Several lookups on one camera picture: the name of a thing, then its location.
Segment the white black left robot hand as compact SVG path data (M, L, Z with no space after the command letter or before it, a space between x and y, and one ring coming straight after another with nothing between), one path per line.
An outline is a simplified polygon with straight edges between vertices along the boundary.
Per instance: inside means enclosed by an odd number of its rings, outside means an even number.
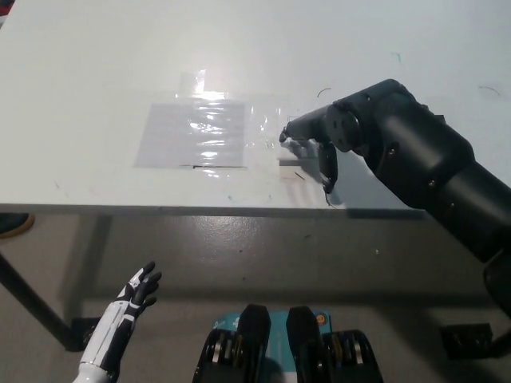
M155 263L142 267L107 306L82 354L76 382L116 382L121 359L137 319L156 302L160 272Z

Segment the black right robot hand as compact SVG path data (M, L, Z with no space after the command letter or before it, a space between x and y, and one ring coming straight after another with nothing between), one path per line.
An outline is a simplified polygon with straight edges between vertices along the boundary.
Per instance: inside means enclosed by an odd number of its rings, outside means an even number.
M279 141L318 145L325 193L338 179L337 152L361 156L405 205L426 209L475 162L471 144L407 88L387 79L289 121Z

